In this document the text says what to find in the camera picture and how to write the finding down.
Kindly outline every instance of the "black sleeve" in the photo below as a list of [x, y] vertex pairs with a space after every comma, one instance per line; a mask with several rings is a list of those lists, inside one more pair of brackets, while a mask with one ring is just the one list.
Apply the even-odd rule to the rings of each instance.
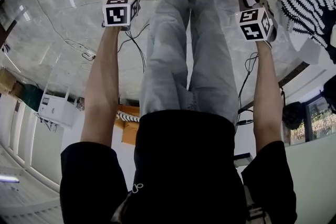
[[90, 142], [61, 153], [60, 203], [64, 223], [109, 223], [128, 194], [117, 155]]
[[272, 224], [295, 223], [296, 196], [282, 141], [262, 148], [242, 177], [253, 201], [269, 214]]

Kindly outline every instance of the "black bag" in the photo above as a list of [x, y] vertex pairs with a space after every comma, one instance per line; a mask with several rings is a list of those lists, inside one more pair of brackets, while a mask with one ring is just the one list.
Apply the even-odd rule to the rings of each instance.
[[327, 101], [331, 112], [336, 114], [336, 76], [333, 76], [324, 84], [321, 95]]
[[288, 129], [297, 129], [304, 117], [304, 107], [300, 102], [288, 104], [282, 110], [282, 121]]

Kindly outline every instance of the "forearm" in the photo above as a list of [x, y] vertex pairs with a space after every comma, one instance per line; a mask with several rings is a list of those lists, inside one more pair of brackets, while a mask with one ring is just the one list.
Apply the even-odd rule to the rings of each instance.
[[107, 27], [101, 38], [85, 91], [85, 122], [81, 141], [111, 146], [118, 110], [118, 33]]
[[254, 97], [254, 134], [257, 152], [267, 144], [281, 140], [282, 100], [277, 82], [272, 52], [257, 42], [258, 75]]

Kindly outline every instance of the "person's left arm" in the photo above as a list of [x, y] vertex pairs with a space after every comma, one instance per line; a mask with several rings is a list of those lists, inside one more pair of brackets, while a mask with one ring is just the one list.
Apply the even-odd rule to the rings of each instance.
[[127, 187], [111, 148], [118, 109], [120, 28], [105, 29], [85, 92], [81, 142], [61, 154], [60, 202], [64, 223], [109, 223]]

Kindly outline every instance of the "person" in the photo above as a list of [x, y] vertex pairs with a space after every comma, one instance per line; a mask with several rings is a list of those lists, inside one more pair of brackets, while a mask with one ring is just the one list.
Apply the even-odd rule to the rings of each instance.
[[[187, 89], [186, 29], [194, 58]], [[120, 28], [106, 28], [85, 92], [81, 142], [61, 154], [64, 223], [245, 223], [234, 166], [238, 95], [214, 0], [159, 0], [140, 96], [133, 189], [111, 148], [118, 107]], [[282, 100], [272, 53], [257, 42], [256, 158], [244, 185], [272, 223], [294, 223], [296, 196], [281, 141]]]

